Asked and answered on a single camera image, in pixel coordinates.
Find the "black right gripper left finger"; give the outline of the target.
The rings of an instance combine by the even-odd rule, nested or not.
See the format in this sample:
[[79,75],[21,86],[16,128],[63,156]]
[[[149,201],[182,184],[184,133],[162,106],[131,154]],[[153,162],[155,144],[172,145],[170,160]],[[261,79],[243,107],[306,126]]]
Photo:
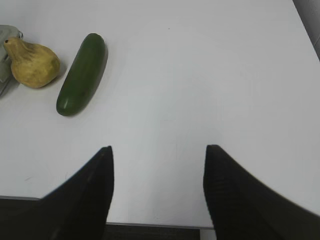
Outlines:
[[0,223],[2,240],[100,240],[114,192],[111,146],[32,207]]

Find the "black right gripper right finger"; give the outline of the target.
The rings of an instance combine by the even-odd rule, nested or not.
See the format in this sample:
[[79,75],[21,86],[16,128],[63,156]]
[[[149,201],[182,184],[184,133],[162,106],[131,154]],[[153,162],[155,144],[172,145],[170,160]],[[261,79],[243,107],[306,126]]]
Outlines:
[[205,152],[203,190],[218,240],[318,240],[320,217],[263,184],[219,145]]

